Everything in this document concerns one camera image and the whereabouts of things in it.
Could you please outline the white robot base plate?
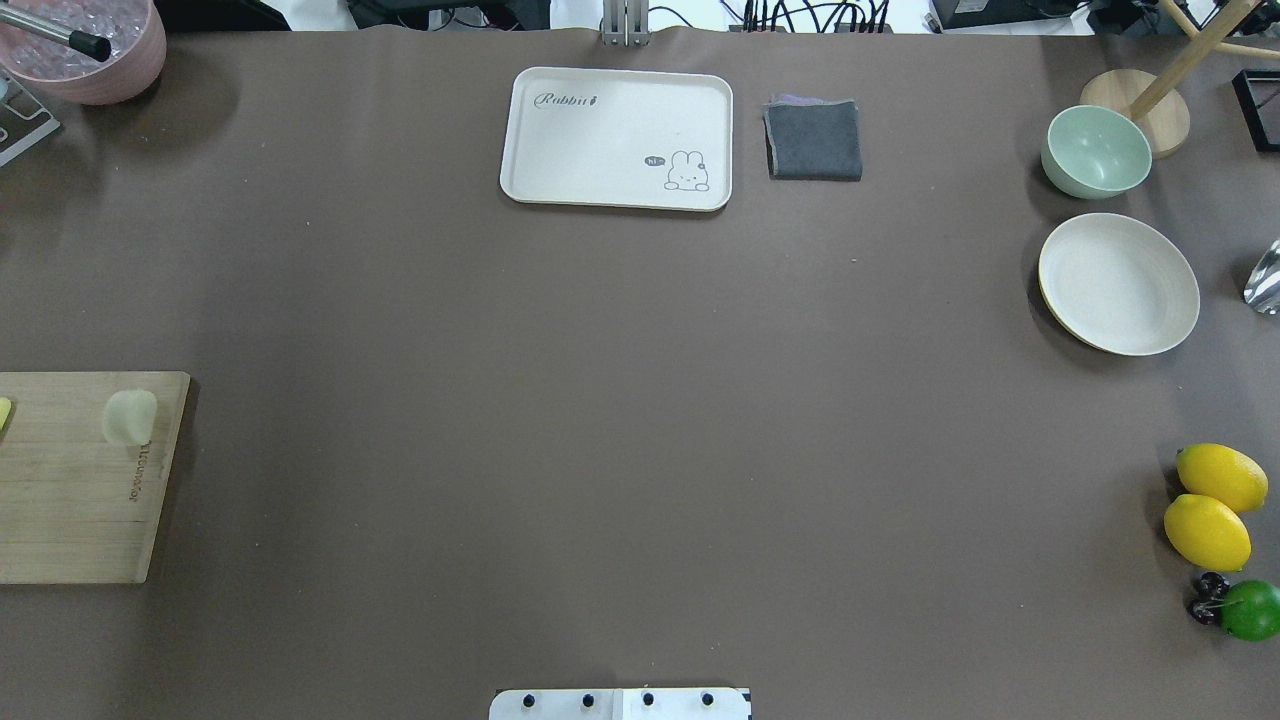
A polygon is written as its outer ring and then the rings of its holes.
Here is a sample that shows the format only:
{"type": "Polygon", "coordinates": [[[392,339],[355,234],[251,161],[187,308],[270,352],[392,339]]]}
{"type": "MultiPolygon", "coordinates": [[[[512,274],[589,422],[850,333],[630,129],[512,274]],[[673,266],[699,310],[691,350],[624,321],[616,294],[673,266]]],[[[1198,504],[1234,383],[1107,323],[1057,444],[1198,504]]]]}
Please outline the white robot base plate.
{"type": "Polygon", "coordinates": [[[751,719],[749,691],[733,687],[545,688],[500,691],[489,719],[751,719]]]}

